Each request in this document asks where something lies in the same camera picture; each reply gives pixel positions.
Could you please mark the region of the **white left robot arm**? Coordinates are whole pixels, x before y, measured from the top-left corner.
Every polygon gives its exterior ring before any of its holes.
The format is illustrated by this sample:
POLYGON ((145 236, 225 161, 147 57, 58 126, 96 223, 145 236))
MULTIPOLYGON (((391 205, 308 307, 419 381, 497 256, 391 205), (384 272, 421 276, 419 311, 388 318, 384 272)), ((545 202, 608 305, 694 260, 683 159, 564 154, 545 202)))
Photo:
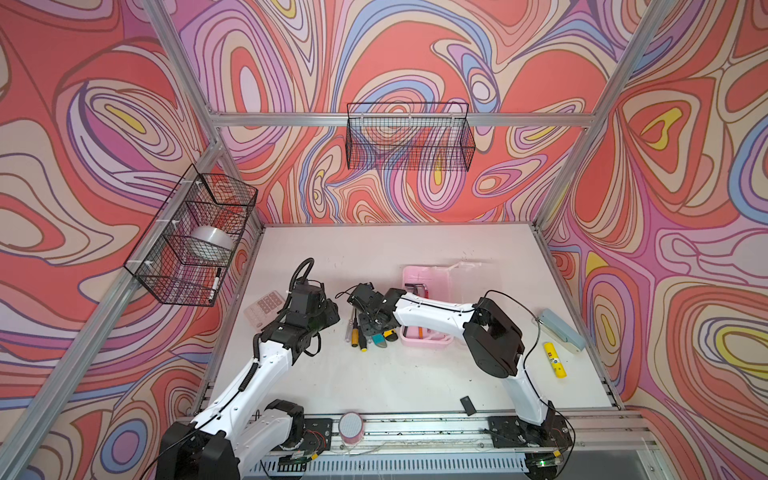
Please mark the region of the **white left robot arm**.
POLYGON ((320 332, 340 320, 324 284, 309 278, 315 263, 303 260, 291 276, 276 318, 257 333, 252 357, 222 394, 190 422, 175 422, 161 439, 156 459, 145 470, 157 479, 242 479, 274 448, 303 443, 304 409, 287 400, 262 407, 267 394, 320 332))

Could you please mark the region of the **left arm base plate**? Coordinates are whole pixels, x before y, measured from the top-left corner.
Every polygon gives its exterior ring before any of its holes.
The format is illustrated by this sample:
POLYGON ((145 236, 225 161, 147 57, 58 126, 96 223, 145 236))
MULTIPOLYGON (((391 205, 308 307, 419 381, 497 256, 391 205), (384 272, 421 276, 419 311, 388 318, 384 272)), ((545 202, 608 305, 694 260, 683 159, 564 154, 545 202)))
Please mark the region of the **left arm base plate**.
POLYGON ((321 454, 332 446, 333 419, 329 417, 304 420, 298 437, 290 437, 277 447, 282 451, 300 451, 304 456, 321 454))

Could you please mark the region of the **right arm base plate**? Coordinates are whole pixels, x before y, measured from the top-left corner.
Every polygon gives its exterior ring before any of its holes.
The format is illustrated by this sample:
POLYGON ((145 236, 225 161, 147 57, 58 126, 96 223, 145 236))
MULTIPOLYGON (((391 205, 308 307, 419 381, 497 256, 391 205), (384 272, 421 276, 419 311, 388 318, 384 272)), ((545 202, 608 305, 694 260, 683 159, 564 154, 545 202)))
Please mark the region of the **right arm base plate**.
POLYGON ((572 429, 556 415, 541 426, 531 425, 515 416, 491 416, 484 433, 495 448, 550 448, 567 450, 573 443, 572 429))

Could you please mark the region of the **pink plastic tool box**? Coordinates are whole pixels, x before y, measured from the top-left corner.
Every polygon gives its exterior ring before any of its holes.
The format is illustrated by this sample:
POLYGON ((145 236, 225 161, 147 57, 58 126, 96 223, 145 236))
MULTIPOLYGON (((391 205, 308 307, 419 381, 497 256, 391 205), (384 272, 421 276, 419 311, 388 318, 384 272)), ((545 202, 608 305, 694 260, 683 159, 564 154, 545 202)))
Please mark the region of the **pink plastic tool box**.
POLYGON ((482 264, 458 262, 452 266, 406 266, 402 272, 402 284, 406 292, 417 298, 415 308, 426 306, 433 313, 451 313, 454 326, 448 332, 435 330, 432 325, 442 325, 431 320, 428 324, 401 326, 400 340, 406 347, 444 350, 462 336, 462 325, 471 318, 473 305, 480 291, 479 281, 482 264))

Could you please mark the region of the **yellow black screwdriver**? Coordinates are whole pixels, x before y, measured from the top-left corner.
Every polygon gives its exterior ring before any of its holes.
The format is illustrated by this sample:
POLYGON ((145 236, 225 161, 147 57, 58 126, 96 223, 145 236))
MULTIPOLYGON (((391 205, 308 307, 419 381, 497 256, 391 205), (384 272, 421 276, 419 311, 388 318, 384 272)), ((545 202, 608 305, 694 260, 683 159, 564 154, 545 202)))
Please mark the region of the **yellow black screwdriver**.
POLYGON ((361 352, 366 352, 367 351, 367 339, 366 339, 366 336, 364 335, 361 327, 357 328, 357 333, 358 333, 358 348, 360 349, 361 352))

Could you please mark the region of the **orange handled screwdriver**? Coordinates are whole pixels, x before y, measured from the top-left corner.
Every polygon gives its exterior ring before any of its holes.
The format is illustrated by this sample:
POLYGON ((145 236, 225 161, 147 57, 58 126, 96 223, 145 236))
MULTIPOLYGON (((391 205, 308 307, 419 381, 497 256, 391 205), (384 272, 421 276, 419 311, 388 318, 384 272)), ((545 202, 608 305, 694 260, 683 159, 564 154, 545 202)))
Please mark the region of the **orange handled screwdriver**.
POLYGON ((350 345, 353 348, 358 348, 360 344, 360 333, 359 333, 359 324, 358 324, 358 317, 357 312, 353 312, 353 323, 352 323, 352 331, 351 331, 351 337, 350 337, 350 345))

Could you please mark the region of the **teal utility knife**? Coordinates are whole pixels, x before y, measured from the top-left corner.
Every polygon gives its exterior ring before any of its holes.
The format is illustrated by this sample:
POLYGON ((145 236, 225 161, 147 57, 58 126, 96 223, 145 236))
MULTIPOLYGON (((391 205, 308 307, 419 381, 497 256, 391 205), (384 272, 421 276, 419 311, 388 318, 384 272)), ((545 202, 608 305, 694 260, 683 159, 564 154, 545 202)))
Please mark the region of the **teal utility knife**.
POLYGON ((378 348, 386 348, 387 347, 387 341, 384 338, 382 334, 375 334, 372 336, 372 341, 374 345, 378 348))

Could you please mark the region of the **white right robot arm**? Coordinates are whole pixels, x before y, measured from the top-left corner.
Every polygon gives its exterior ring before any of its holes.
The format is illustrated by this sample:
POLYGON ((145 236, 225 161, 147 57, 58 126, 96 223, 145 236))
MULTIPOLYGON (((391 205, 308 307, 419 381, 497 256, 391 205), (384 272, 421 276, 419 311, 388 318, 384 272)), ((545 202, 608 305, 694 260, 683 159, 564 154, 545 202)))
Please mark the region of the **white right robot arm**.
POLYGON ((421 327, 461 338, 477 367, 500 379, 512 400, 511 431, 500 431, 495 439, 515 446, 556 445, 553 431, 563 416, 540 394, 527 371, 522 330, 494 300, 482 296, 473 303, 450 303, 397 288, 382 294, 372 284, 361 283, 348 294, 347 302, 368 337, 421 327))

